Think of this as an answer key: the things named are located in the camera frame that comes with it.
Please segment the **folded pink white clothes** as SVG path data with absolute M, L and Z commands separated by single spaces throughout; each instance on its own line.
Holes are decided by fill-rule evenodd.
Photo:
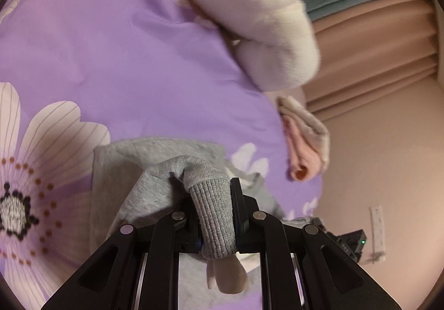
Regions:
M 277 103 L 288 146 L 288 175 L 294 181 L 310 181 L 328 169 L 330 132 L 294 97 L 281 96 Z

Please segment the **white wall power strip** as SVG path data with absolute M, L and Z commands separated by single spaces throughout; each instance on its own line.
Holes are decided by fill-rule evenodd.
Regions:
M 372 248 L 375 256 L 385 255 L 385 224 L 382 214 L 382 206 L 370 208 L 372 224 Z

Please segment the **purple floral bed sheet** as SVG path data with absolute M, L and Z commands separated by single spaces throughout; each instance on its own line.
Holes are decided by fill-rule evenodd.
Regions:
M 93 253 L 93 157 L 135 138 L 245 144 L 284 218 L 317 206 L 292 181 L 283 123 L 191 0 L 7 0 L 1 10 L 1 275 L 40 309 Z

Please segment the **pink pleated curtain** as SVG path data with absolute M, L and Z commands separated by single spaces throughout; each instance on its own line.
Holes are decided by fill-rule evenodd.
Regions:
M 440 30 L 435 0 L 375 0 L 312 21 L 321 68 L 305 85 L 326 120 L 435 74 Z

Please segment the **grey knit sweater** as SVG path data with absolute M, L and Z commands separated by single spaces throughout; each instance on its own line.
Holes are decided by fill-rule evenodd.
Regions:
M 206 256 L 180 257 L 180 309 L 241 309 L 241 301 L 260 290 L 259 257 L 234 254 L 234 228 L 228 212 L 229 181 L 239 178 L 242 191 L 278 218 L 281 206 L 266 189 L 267 159 L 247 162 L 252 144 L 231 159 L 223 146 L 171 138 L 135 138 L 99 146 L 93 157 L 90 250 L 95 251 L 124 224 L 155 224 L 181 199 L 200 202 L 200 218 L 212 244 Z

